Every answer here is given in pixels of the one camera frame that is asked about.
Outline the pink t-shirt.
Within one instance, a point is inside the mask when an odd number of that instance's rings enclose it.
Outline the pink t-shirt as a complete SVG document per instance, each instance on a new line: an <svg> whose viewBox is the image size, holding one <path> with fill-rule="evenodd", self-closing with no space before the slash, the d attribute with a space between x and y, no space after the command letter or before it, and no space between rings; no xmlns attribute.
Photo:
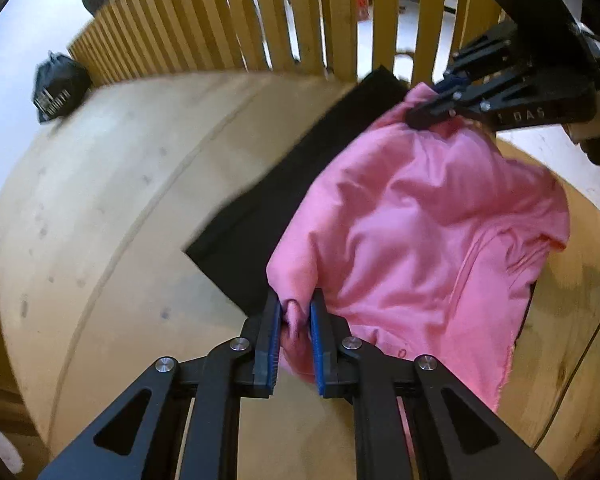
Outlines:
<svg viewBox="0 0 600 480"><path fill-rule="evenodd" d="M419 84L311 184L266 267L286 324L282 361L314 377L309 305L389 356L439 359L489 408L512 368L530 286L565 248L564 189L455 117L414 130Z"/></svg>

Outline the black sports drawstring bag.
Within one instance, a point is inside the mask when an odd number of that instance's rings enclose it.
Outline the black sports drawstring bag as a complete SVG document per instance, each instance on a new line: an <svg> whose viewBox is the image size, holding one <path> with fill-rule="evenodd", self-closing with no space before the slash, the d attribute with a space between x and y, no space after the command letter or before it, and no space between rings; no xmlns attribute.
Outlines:
<svg viewBox="0 0 600 480"><path fill-rule="evenodd" d="M38 122L51 122L72 114L84 101L93 84L87 69L68 55L48 52L36 66L32 103Z"/></svg>

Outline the red box on floor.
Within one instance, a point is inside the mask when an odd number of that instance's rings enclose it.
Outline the red box on floor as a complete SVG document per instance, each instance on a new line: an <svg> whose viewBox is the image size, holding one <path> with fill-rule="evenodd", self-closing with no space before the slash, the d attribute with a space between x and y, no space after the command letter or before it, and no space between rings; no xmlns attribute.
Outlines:
<svg viewBox="0 0 600 480"><path fill-rule="evenodd" d="M355 0L356 20L365 22L370 19L370 3L368 0Z"/></svg>

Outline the folded black sport shirt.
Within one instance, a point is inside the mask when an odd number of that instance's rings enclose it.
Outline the folded black sport shirt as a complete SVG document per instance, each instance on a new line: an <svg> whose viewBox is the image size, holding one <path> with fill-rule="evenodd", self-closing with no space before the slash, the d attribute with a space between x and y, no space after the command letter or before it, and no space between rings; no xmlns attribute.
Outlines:
<svg viewBox="0 0 600 480"><path fill-rule="evenodd" d="M186 256L244 315L268 296L265 268L312 182L357 136L406 96L384 66L332 106L260 181L240 193L186 247Z"/></svg>

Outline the wooden slat fence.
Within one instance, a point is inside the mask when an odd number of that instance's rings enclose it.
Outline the wooden slat fence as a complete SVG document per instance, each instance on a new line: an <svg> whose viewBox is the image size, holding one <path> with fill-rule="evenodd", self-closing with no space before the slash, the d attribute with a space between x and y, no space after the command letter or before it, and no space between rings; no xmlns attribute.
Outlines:
<svg viewBox="0 0 600 480"><path fill-rule="evenodd" d="M444 0L419 0L414 49L398 48L399 0L372 4L372 70L411 58L431 82ZM96 87L194 70L334 74L355 81L358 0L109 0L69 44ZM504 16L494 0L457 0L451 52Z"/></svg>

